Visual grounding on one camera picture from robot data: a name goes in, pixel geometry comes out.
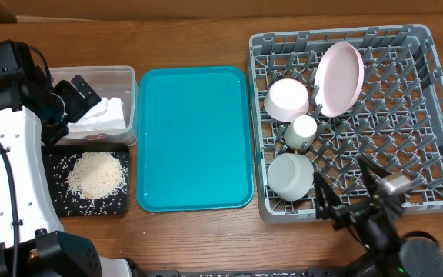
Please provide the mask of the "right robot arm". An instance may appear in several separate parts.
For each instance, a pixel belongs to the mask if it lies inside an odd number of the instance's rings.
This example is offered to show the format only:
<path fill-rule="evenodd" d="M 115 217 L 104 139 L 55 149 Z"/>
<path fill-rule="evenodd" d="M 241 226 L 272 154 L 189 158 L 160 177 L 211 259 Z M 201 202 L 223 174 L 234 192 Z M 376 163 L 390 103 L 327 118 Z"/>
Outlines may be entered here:
<path fill-rule="evenodd" d="M 400 236 L 395 220 L 403 214 L 412 180 L 391 173 L 365 156 L 358 158 L 368 197 L 345 205 L 324 177 L 313 175 L 317 219 L 331 219 L 334 230 L 347 229 L 365 254 L 344 267 L 308 269 L 309 276 L 443 276 L 438 240 L 423 231 Z"/>

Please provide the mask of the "pink small plate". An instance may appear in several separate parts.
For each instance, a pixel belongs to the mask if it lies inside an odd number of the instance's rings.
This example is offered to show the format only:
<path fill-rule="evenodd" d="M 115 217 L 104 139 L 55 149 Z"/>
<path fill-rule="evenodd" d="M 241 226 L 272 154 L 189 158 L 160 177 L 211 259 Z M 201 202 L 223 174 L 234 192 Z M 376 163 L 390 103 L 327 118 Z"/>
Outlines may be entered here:
<path fill-rule="evenodd" d="M 300 81 L 283 78 L 269 88 L 264 99 L 264 107 L 273 119 L 293 122 L 308 112 L 308 91 Z"/>

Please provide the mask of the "cardboard backdrop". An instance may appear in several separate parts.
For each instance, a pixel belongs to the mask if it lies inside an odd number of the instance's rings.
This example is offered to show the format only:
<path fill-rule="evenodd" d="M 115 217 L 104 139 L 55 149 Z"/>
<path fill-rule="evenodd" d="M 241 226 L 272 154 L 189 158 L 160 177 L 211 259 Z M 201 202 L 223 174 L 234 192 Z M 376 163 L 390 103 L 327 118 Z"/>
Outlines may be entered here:
<path fill-rule="evenodd" d="M 443 0 L 0 0 L 0 22 L 443 13 Z"/>

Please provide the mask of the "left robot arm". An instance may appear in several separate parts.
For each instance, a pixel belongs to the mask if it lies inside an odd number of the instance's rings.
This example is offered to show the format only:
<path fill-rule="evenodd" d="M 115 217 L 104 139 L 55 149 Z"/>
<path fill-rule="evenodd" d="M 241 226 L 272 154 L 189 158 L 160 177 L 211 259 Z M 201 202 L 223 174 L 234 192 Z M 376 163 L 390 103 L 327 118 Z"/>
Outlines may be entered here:
<path fill-rule="evenodd" d="M 99 97 L 77 75 L 0 74 L 0 276 L 140 276 L 130 259 L 101 257 L 64 231 L 48 190 L 42 145 L 67 135 Z"/>

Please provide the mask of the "clear plastic bin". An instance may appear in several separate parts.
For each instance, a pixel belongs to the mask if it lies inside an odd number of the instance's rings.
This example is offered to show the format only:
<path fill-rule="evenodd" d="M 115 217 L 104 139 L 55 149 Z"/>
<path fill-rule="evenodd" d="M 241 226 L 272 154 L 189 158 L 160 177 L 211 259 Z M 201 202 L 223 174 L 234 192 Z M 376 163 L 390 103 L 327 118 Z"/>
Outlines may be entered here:
<path fill-rule="evenodd" d="M 109 131 L 70 132 L 58 143 L 76 145 L 88 142 L 117 142 L 133 146 L 138 140 L 138 100 L 139 87 L 135 71 L 127 65 L 81 66 L 51 68 L 50 72 L 56 85 L 61 80 L 71 81 L 80 75 L 99 95 L 100 98 L 120 98 L 123 102 L 123 115 L 126 128 Z M 88 135 L 104 133 L 103 140 L 85 140 Z"/>

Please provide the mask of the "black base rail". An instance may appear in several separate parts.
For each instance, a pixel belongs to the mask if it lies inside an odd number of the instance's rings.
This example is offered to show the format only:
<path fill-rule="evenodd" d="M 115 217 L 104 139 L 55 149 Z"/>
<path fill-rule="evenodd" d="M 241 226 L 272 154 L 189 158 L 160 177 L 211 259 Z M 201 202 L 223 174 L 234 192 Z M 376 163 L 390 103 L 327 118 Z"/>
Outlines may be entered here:
<path fill-rule="evenodd" d="M 178 270 L 145 271 L 137 264 L 131 265 L 134 277 L 345 277 L 359 276 L 342 267 L 309 267 L 302 270 L 273 270 L 273 271 L 207 271 L 180 272 Z"/>

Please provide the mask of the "teal plastic tray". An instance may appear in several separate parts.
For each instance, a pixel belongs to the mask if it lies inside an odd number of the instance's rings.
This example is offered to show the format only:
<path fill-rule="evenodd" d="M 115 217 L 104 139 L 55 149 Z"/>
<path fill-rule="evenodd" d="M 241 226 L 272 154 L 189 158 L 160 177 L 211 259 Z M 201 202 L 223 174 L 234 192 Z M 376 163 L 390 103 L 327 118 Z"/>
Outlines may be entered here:
<path fill-rule="evenodd" d="M 253 198 L 244 73 L 153 69 L 139 85 L 137 201 L 149 212 L 237 209 Z"/>

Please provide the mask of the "white paper cup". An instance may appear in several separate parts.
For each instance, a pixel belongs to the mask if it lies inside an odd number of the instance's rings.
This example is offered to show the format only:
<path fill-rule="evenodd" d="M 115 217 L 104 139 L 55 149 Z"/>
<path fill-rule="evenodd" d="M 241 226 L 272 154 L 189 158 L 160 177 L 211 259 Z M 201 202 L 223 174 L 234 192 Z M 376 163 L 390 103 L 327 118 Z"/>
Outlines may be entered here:
<path fill-rule="evenodd" d="M 310 146 L 317 132 L 317 122 L 309 115 L 297 117 L 285 130 L 285 143 L 292 149 L 299 150 L 303 145 Z"/>

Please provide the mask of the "grey dishwasher rack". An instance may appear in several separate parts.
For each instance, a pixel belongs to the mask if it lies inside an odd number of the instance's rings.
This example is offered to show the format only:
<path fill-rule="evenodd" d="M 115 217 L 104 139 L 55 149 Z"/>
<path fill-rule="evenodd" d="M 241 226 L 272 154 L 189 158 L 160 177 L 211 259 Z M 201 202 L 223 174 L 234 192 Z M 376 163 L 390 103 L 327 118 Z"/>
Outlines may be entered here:
<path fill-rule="evenodd" d="M 319 62 L 337 42 L 360 53 L 365 80 L 354 106 L 327 118 L 316 102 Z M 302 82 L 318 130 L 303 152 L 345 204 L 367 196 L 357 159 L 365 155 L 390 172 L 412 177 L 404 201 L 408 214 L 443 212 L 443 72 L 429 29 L 424 25 L 267 32 L 248 42 L 248 80 L 255 135 L 258 207 L 268 223 L 315 219 L 315 194 L 285 201 L 267 183 L 272 160 L 288 151 L 285 123 L 263 106 L 270 86 L 282 78 Z"/>

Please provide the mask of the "red snack wrapper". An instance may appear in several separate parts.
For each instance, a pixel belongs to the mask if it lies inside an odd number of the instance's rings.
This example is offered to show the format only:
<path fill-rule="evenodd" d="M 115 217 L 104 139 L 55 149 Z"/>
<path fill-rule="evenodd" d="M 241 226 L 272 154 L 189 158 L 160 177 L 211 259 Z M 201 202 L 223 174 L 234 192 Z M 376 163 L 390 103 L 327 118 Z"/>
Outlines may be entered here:
<path fill-rule="evenodd" d="M 88 135 L 85 137 L 85 140 L 95 141 L 95 140 L 103 140 L 108 136 L 104 133 L 96 134 L 96 135 Z"/>

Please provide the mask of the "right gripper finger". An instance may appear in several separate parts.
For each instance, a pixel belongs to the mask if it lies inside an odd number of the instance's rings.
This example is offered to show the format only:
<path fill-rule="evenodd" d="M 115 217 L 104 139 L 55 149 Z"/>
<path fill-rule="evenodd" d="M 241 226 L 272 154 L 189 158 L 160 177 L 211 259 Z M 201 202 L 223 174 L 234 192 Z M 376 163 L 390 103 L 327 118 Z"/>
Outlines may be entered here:
<path fill-rule="evenodd" d="M 361 169 L 363 183 L 366 189 L 368 190 L 368 194 L 374 195 L 377 188 L 377 183 L 372 177 L 370 171 L 377 174 L 379 177 L 382 177 L 383 168 L 375 164 L 371 159 L 363 155 L 357 157 L 357 162 Z"/>
<path fill-rule="evenodd" d="M 342 204 L 341 199 L 319 172 L 315 172 L 313 177 L 316 215 L 333 215 L 334 207 Z"/>

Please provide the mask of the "grey bowl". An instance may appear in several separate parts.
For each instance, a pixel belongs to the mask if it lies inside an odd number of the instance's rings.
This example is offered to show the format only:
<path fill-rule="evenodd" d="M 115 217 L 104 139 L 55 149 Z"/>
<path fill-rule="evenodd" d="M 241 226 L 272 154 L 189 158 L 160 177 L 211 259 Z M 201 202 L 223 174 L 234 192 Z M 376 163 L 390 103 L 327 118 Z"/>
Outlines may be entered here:
<path fill-rule="evenodd" d="M 285 201 L 296 201 L 308 194 L 314 181 L 314 167 L 304 155 L 278 155 L 268 167 L 269 188 Z"/>

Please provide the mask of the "white napkin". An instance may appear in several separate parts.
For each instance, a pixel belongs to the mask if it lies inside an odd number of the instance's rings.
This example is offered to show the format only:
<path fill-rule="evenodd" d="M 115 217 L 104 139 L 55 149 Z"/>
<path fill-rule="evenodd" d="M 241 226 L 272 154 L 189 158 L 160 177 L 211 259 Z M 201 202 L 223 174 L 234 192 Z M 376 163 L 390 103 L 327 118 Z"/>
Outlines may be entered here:
<path fill-rule="evenodd" d="M 109 131 L 126 128 L 120 98 L 101 98 L 78 122 L 69 123 L 70 132 Z"/>

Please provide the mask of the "pink large plate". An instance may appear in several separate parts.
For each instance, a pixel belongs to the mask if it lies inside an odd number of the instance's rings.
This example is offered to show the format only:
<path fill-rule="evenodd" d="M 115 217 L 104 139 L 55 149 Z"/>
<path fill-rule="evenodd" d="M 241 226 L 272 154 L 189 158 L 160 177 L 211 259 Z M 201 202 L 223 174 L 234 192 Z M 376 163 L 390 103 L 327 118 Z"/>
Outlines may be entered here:
<path fill-rule="evenodd" d="M 334 118 L 348 111 L 357 101 L 364 77 L 364 62 L 358 50 L 348 42 L 332 45 L 315 75 L 315 102 L 321 105 L 321 114 Z"/>

